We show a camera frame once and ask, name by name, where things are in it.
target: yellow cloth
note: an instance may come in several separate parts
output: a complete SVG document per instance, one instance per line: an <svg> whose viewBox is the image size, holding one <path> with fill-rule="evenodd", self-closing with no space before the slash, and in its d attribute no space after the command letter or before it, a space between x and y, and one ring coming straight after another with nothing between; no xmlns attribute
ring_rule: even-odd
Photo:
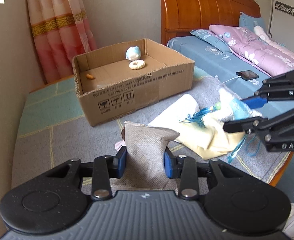
<svg viewBox="0 0 294 240"><path fill-rule="evenodd" d="M225 155L233 151L242 140L244 132L226 133L223 123L207 117L204 121L206 128L201 128L195 122L174 122L168 128L180 133L177 142L197 153L204 160Z"/></svg>
<svg viewBox="0 0 294 240"><path fill-rule="evenodd" d="M180 136L175 140L197 153L204 160L225 155L233 151L244 136L244 132L226 133L223 122L217 120L219 111L206 114L203 118L206 128L201 128L195 122L183 123L188 114L199 111L195 99L185 94L149 125L170 128Z"/></svg>

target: grey fabric bag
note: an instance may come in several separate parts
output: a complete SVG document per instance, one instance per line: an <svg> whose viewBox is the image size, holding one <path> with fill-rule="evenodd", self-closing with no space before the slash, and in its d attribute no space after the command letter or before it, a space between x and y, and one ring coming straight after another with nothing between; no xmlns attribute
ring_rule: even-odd
<svg viewBox="0 0 294 240"><path fill-rule="evenodd" d="M126 169L121 179L111 179L116 190L175 190L174 179L167 178L164 169L164 151L179 133L174 130L125 122L127 146Z"/></svg>

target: blue bed sheet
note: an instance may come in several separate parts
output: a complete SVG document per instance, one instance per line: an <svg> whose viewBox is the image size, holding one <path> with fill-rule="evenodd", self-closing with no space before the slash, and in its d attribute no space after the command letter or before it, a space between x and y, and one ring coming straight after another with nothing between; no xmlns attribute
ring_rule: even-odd
<svg viewBox="0 0 294 240"><path fill-rule="evenodd" d="M167 46L194 60L195 67L204 70L221 82L236 77L236 72L238 71L252 70L259 75L259 78L250 81L237 78L225 83L227 87L237 93L241 98L253 96L254 92L262 86L262 81L269 78L266 74L239 59L234 54L227 56L209 43L195 36L173 38L168 42ZM269 102L259 109L259 111L265 117L272 118L293 107L293 101Z"/></svg>

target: white paper tag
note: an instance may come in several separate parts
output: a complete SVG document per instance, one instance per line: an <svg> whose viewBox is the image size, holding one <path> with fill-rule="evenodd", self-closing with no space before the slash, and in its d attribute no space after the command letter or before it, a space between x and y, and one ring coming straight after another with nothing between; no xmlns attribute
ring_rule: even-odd
<svg viewBox="0 0 294 240"><path fill-rule="evenodd" d="M119 151L122 146L126 146L126 143L125 143L124 140L115 143L115 149L116 149L116 151Z"/></svg>

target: blue pillow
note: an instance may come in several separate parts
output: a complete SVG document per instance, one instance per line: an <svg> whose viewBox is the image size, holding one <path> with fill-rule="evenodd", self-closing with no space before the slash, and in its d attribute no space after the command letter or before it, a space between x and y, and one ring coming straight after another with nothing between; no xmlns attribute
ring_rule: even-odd
<svg viewBox="0 0 294 240"><path fill-rule="evenodd" d="M230 51L229 46L219 38L215 37L209 30L193 30L190 32L192 35L197 38L206 41L216 49L220 50L226 56L230 56L233 53Z"/></svg>
<svg viewBox="0 0 294 240"><path fill-rule="evenodd" d="M259 25L266 32L265 23L264 23L263 18L255 18L255 17L249 16L249 15L246 15L243 12L240 12L240 13L241 13L241 15L239 17L239 23L238 23L239 27L246 27L251 32L254 32L254 27Z"/></svg>

